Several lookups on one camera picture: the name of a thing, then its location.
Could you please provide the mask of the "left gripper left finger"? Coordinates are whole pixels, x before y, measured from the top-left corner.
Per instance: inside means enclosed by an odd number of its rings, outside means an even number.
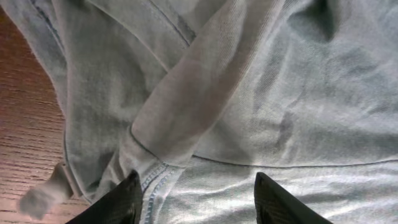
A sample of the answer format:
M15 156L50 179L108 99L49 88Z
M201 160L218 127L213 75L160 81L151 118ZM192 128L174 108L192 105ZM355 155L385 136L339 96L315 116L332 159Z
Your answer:
M116 188L67 224L139 224L142 199L139 174L133 170Z

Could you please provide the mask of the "grey t-shirt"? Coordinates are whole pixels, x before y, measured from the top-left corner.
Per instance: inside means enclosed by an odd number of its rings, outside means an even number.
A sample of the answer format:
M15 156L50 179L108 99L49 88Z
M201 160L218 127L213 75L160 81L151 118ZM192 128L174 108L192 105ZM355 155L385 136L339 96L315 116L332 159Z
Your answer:
M257 223L265 173L331 223L397 222L396 1L2 1L50 77L63 161L19 210Z

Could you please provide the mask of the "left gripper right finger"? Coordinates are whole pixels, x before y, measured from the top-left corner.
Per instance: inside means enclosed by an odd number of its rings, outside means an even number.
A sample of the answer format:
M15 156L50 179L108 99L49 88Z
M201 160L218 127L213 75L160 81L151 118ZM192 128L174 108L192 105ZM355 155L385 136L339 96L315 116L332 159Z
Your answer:
M331 224L262 172L256 174L254 203L258 224Z

